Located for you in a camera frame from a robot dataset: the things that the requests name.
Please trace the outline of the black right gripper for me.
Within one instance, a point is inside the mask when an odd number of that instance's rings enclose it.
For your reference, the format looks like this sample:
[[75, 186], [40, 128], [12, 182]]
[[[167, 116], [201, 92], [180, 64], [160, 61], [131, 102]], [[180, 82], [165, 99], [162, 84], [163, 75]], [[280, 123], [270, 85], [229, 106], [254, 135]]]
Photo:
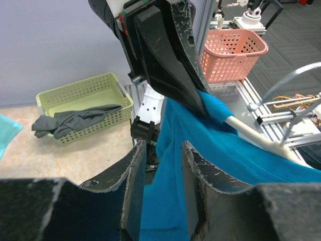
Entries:
[[93, 12], [120, 41], [132, 81], [145, 79], [158, 93], [199, 117], [208, 112], [197, 91], [209, 93], [196, 50], [188, 1], [144, 1], [115, 19], [105, 19], [104, 1], [89, 1]]

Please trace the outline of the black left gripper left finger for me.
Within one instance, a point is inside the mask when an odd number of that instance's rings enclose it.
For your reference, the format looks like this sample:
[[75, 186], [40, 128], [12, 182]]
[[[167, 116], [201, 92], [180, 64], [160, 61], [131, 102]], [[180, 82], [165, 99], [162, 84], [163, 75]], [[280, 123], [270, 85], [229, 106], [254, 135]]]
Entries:
[[146, 143], [77, 185], [1, 179], [1, 240], [139, 240]]

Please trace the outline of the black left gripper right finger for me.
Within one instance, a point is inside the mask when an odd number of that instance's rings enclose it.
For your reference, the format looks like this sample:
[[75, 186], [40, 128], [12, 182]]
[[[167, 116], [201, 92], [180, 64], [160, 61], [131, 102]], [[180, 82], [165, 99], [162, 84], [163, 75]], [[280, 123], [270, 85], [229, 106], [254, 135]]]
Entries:
[[190, 240], [320, 240], [320, 184], [250, 185], [182, 144]]

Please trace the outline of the blue t-shirt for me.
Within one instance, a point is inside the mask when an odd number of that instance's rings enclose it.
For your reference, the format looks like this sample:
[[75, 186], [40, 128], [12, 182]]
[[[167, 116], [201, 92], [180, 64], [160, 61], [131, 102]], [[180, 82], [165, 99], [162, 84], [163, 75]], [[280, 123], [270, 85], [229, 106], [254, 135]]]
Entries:
[[320, 171], [242, 139], [201, 97], [207, 119], [167, 100], [140, 240], [320, 240]]

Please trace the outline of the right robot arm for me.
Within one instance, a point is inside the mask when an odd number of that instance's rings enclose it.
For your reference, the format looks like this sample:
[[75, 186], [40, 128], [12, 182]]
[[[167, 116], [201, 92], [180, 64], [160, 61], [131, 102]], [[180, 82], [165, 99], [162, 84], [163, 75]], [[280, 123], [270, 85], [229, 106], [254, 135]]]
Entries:
[[147, 145], [147, 163], [155, 153], [165, 97], [206, 117], [200, 91], [209, 92], [195, 47], [195, 7], [190, 1], [90, 1], [93, 12], [120, 41], [134, 84], [146, 82], [130, 134]]

